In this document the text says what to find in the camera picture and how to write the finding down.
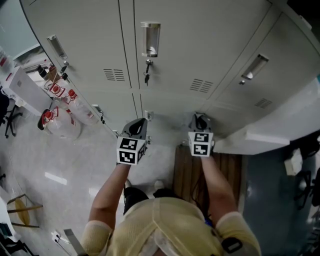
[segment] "tiled floor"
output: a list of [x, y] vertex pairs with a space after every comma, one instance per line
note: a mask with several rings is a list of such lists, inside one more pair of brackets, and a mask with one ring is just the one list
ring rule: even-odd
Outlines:
[[[37, 122], [36, 116], [25, 111], [15, 122], [16, 137], [8, 139], [5, 125], [1, 125], [0, 174], [6, 174], [1, 185], [12, 198], [26, 193], [43, 204], [31, 218], [40, 228], [15, 228], [21, 240], [40, 256], [67, 255], [52, 241], [51, 232], [62, 234], [63, 229], [71, 228], [81, 238], [94, 196], [116, 166], [116, 139], [96, 124], [83, 127], [80, 137], [71, 142], [40, 131]], [[130, 170], [131, 183], [149, 192], [158, 179], [170, 186], [174, 158], [174, 148], [149, 145], [139, 165]], [[122, 220], [123, 208], [120, 203], [117, 223]], [[70, 245], [62, 246], [76, 255]]]

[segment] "floor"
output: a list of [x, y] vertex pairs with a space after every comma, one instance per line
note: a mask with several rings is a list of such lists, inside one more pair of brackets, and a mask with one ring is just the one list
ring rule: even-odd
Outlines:
[[[252, 155], [247, 160], [247, 193], [243, 216], [256, 235], [265, 256], [298, 255], [312, 231], [311, 219], [318, 207], [309, 197], [294, 201], [301, 178], [287, 176], [284, 159], [286, 148]], [[303, 161], [302, 170], [312, 178], [320, 167], [320, 152]]]
[[[8, 139], [5, 126], [0, 126], [0, 174], [6, 174], [1, 185], [12, 198], [26, 193], [43, 205], [34, 211], [30, 223], [38, 223], [40, 228], [15, 228], [34, 254], [67, 255], [52, 241], [52, 232], [63, 234], [63, 229], [72, 229], [81, 238], [93, 199], [116, 166], [116, 138], [96, 124], [83, 127], [80, 137], [72, 142], [40, 131], [37, 122], [38, 117], [25, 110], [15, 122], [16, 137]], [[131, 168], [129, 179], [149, 195], [156, 180], [170, 187], [174, 159], [175, 148], [151, 144], [139, 165]], [[123, 209], [121, 199], [117, 223], [123, 218]], [[76, 255], [69, 244], [62, 246]]]

